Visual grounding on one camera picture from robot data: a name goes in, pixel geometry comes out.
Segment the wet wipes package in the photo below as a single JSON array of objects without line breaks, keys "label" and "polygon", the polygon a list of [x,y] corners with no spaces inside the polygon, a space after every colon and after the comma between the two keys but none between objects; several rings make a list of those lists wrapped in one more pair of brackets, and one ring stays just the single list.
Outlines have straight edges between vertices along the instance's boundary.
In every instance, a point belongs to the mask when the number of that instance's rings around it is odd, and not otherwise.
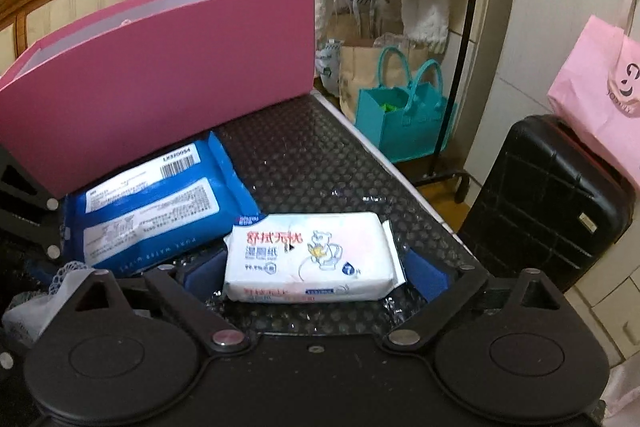
[{"label": "wet wipes package", "polygon": [[234,301],[377,300],[404,282],[389,222],[372,212],[241,217],[228,238]]},{"label": "wet wipes package", "polygon": [[258,208],[213,133],[69,198],[64,253],[128,277],[227,234]]}]

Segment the white wet wipes package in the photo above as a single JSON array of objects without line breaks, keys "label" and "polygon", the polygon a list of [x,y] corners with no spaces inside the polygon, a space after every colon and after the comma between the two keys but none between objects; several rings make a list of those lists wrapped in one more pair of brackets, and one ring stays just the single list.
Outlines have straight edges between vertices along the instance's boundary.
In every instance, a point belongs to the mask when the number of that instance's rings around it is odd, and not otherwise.
[{"label": "white wet wipes package", "polygon": [[234,301],[370,301],[404,282],[389,222],[372,212],[241,217],[228,240]]}]

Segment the pink paper bag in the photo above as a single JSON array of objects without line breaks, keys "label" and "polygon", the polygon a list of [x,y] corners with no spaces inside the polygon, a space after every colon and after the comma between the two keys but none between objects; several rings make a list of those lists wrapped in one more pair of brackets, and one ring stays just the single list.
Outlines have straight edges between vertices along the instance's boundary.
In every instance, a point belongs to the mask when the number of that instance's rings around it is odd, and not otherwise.
[{"label": "pink paper bag", "polygon": [[0,144],[59,198],[200,131],[309,93],[314,0],[124,0],[0,78]]},{"label": "pink paper bag", "polygon": [[591,16],[549,89],[554,112],[640,190],[640,44]]}]

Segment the black metal pole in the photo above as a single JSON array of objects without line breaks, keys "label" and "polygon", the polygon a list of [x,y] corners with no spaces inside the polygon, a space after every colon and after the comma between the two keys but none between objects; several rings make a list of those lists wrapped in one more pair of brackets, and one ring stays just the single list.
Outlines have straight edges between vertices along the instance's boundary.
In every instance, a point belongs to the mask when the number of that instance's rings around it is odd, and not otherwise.
[{"label": "black metal pole", "polygon": [[451,91],[449,93],[449,100],[447,107],[444,111],[444,117],[442,120],[442,126],[440,127],[440,134],[438,135],[438,141],[436,142],[436,148],[431,156],[431,165],[429,167],[428,174],[435,174],[436,165],[440,158],[440,152],[442,151],[442,145],[444,139],[447,136],[447,129],[449,128],[449,122],[453,113],[453,106],[456,102],[458,95],[458,89],[460,87],[460,80],[462,79],[462,71],[465,68],[466,52],[469,48],[469,38],[471,36],[471,28],[474,23],[474,14],[476,12],[476,0],[468,0],[466,4],[465,25],[462,29],[462,38],[460,41],[460,52],[458,53],[458,61],[456,63],[456,71],[453,74],[453,82],[451,84]]}]

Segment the bag handle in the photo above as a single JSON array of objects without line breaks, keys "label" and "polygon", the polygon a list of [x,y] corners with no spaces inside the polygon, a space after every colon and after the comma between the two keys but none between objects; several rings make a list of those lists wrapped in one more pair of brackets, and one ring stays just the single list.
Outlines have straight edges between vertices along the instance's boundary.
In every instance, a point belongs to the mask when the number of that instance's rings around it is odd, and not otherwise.
[{"label": "bag handle", "polygon": [[411,110],[412,105],[414,105],[415,92],[418,89],[418,84],[420,84],[420,79],[432,66],[436,68],[436,89],[440,94],[440,99],[436,104],[436,109],[442,107],[442,70],[440,69],[438,61],[430,58],[423,65],[421,65],[420,69],[415,73],[415,78],[413,79],[413,84],[411,85],[411,92],[409,93],[409,100],[404,106],[404,112]]},{"label": "bag handle", "polygon": [[618,28],[622,28],[627,37],[629,36],[629,33],[631,33],[631,26],[634,23],[637,8],[638,0],[625,0],[622,13],[620,14],[620,20],[618,22]]},{"label": "bag handle", "polygon": [[378,59],[378,87],[385,87],[382,83],[382,66],[385,62],[385,55],[388,53],[395,53],[400,57],[400,61],[402,62],[402,68],[404,69],[404,74],[406,75],[406,87],[411,88],[411,69],[409,69],[409,61],[407,60],[405,54],[402,53],[396,46],[387,46],[382,50],[380,54],[380,58]]}]

